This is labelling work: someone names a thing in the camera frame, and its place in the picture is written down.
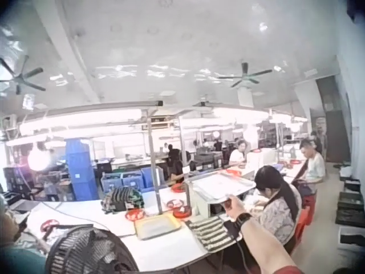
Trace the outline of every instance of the black fan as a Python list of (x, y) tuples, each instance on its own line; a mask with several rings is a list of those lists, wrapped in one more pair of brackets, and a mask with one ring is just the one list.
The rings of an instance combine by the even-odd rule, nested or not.
[(49, 274), (116, 274), (138, 272), (128, 248), (110, 231), (76, 227), (52, 246), (46, 261)]
[(251, 81), (254, 84), (259, 84), (259, 81), (252, 79), (251, 77), (273, 72), (273, 70), (263, 70), (260, 72), (248, 74), (249, 64), (241, 63), (241, 66), (242, 66), (242, 76), (221, 76), (221, 77), (217, 77), (217, 78), (218, 79), (240, 79), (238, 82), (236, 82), (232, 85), (232, 87), (236, 87), (236, 85), (241, 83), (244, 79), (247, 79), (248, 81)]
[(37, 67), (37, 68), (31, 70), (30, 72), (23, 73), (25, 63), (27, 62), (28, 59), (29, 59), (29, 57), (28, 57), (28, 55), (26, 55), (25, 59), (24, 59), (24, 62), (23, 62), (21, 72), (18, 75), (15, 75), (13, 70), (9, 67), (9, 65), (5, 62), (5, 60), (0, 58), (1, 66), (3, 66), (11, 74), (11, 76), (13, 77), (12, 79), (9, 79), (9, 80), (0, 80), (0, 83), (2, 83), (2, 82), (14, 82), (14, 83), (16, 83), (17, 87), (16, 87), (15, 93), (17, 95), (19, 95), (22, 92), (20, 84), (24, 84), (26, 86), (35, 88), (36, 90), (41, 90), (41, 91), (46, 90), (44, 87), (37, 86), (36, 84), (32, 84), (32, 83), (27, 81), (28, 78), (31, 78), (34, 75), (37, 75), (37, 74), (40, 74), (40, 73), (43, 72), (43, 69), (41, 67)]

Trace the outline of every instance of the ceiling fan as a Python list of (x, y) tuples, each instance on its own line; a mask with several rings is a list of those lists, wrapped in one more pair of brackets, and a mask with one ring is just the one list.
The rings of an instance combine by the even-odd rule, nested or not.
[(220, 77), (217, 77), (217, 78), (218, 79), (240, 79), (238, 82), (234, 83), (231, 86), (231, 87), (236, 87), (236, 85), (240, 84), (245, 79), (247, 79), (248, 81), (250, 81), (254, 84), (259, 84), (259, 81), (255, 80), (255, 79), (252, 79), (251, 77), (273, 72), (273, 70), (263, 70), (263, 71), (260, 71), (260, 72), (248, 74), (249, 64), (244, 62), (244, 63), (241, 63), (241, 66), (242, 66), (242, 76), (220, 76)]
[(26, 55), (24, 62), (23, 62), (22, 69), (21, 69), (20, 73), (16, 75), (14, 73), (14, 71), (10, 68), (10, 66), (5, 62), (5, 60), (0, 58), (0, 65), (3, 66), (12, 76), (12, 78), (9, 80), (0, 80), (0, 83), (10, 83), (10, 82), (16, 83), (17, 85), (16, 85), (15, 94), (17, 94), (17, 95), (22, 93), (21, 86), (20, 86), (21, 84), (35, 88), (36, 90), (41, 90), (41, 91), (46, 90), (44, 87), (37, 86), (36, 84), (32, 84), (27, 81), (28, 78), (31, 78), (31, 77), (43, 72), (43, 69), (41, 67), (37, 67), (27, 73), (23, 73), (25, 63), (27, 62), (28, 59), (29, 59), (29, 56)]

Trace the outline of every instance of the black hair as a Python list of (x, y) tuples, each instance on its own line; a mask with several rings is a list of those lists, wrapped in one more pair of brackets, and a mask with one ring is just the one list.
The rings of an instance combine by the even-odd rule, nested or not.
[(290, 185), (284, 181), (280, 172), (273, 166), (261, 167), (255, 176), (256, 188), (260, 191), (264, 191), (266, 188), (272, 190), (279, 190), (279, 192), (273, 197), (266, 205), (267, 207), (273, 201), (283, 197), (291, 213), (291, 219), (296, 221), (299, 214), (299, 205), (291, 189)]
[(239, 140), (237, 146), (240, 146), (241, 144), (245, 144), (245, 146), (247, 146), (247, 142), (245, 140)]
[(303, 147), (307, 147), (307, 146), (312, 146), (312, 142), (311, 140), (308, 139), (303, 139), (301, 141), (301, 144), (299, 145), (299, 149), (303, 148)]

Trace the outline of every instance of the red stool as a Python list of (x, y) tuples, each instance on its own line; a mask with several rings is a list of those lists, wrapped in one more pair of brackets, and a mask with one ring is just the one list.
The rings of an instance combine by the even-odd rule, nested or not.
[(308, 212), (308, 218), (307, 218), (307, 225), (310, 225), (313, 221), (313, 217), (314, 217), (314, 211), (315, 211), (315, 201), (317, 199), (317, 195), (313, 194), (310, 196), (306, 196), (304, 197), (304, 205), (306, 207), (309, 207), (309, 212)]

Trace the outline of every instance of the ceiling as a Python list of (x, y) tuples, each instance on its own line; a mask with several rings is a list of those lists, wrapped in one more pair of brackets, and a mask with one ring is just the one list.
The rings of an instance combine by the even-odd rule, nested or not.
[[(256, 107), (278, 106), (298, 100), (293, 84), (338, 72), (332, 0), (23, 0), (0, 25), (20, 37), (23, 52), (12, 50), (30, 56), (26, 70), (44, 68), (31, 81), (45, 92), (23, 88), (35, 94), (34, 111), (150, 99), (237, 104), (240, 88)], [(249, 72), (282, 71), (235, 89), (216, 78), (240, 76), (241, 61)], [(28, 113), (13, 90), (1, 111)]]

